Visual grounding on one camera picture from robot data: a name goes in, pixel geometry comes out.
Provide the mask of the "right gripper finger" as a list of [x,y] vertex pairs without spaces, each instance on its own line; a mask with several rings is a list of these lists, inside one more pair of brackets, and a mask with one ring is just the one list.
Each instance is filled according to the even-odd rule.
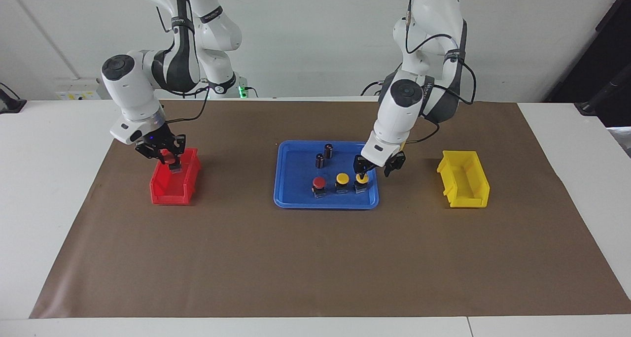
[[162,153],[163,147],[160,144],[156,145],[144,140],[138,140],[135,143],[135,150],[143,155],[145,158],[157,159],[160,164],[166,164],[164,155]]
[[174,157],[180,157],[186,148],[186,135],[170,135],[167,138],[167,151]]

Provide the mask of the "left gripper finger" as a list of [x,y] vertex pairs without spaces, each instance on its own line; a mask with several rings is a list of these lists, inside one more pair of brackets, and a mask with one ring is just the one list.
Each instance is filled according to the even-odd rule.
[[365,175],[372,169],[376,168],[376,164],[373,164],[361,155],[355,155],[353,160],[354,173],[358,175]]
[[390,157],[385,163],[385,177],[389,177],[392,171],[400,170],[405,161],[406,156],[403,151],[399,151],[398,153],[392,155],[392,157]]

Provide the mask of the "red plastic bin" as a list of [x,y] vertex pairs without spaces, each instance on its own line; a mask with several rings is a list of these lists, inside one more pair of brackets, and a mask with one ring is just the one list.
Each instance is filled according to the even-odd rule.
[[174,173],[168,164],[158,162],[149,182],[151,202],[155,205],[188,206],[196,193],[201,170],[197,148],[187,148],[180,156],[181,171]]

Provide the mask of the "blue plastic tray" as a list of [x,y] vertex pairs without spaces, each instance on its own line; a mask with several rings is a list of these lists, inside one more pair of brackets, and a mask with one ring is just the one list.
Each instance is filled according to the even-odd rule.
[[[333,157],[325,159],[324,168],[316,169],[316,155],[324,155],[324,146],[333,144]],[[363,142],[353,141],[307,141],[288,140],[278,147],[278,157],[274,187],[274,201],[277,206],[291,209],[340,209],[370,210],[380,201],[376,170],[367,174],[369,188],[365,193],[354,191],[355,173],[353,160],[363,148]],[[350,177],[349,191],[336,194],[335,178],[340,172]],[[314,198],[313,178],[324,177],[326,195]]]

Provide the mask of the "yellow plastic bin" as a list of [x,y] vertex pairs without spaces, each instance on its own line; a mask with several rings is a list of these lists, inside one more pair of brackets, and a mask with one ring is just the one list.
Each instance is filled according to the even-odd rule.
[[437,172],[450,207],[487,207],[491,186],[476,151],[442,151]]

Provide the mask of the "brown paper table mat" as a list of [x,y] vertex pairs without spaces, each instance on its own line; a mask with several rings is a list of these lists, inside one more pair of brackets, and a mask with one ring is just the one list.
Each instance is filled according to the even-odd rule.
[[[410,317],[631,314],[514,103],[459,107],[379,175],[367,211],[275,205],[278,146],[363,141],[377,104],[211,102],[173,126],[199,150],[190,206],[155,206],[155,162],[113,141],[30,314]],[[487,207],[450,207],[442,151],[476,151]]]

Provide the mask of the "black clamp stand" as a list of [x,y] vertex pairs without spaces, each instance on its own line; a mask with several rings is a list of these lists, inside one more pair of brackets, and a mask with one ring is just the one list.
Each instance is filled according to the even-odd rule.
[[26,99],[21,98],[9,86],[0,82],[0,114],[19,113],[27,102]]

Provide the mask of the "grey metal item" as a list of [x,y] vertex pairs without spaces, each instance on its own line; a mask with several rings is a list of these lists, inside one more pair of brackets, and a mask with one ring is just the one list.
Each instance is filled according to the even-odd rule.
[[631,158],[631,126],[608,127],[607,130],[622,147],[628,157]]

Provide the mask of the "dark background panel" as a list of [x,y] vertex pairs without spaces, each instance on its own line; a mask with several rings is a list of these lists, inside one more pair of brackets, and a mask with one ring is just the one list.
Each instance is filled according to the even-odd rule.
[[586,103],[606,127],[631,127],[631,0],[616,0],[545,103]]

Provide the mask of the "white wall power strip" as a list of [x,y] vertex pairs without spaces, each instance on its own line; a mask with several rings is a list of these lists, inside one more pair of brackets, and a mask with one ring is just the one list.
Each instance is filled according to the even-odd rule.
[[108,97],[97,78],[57,78],[54,83],[54,94],[60,101],[101,101]]

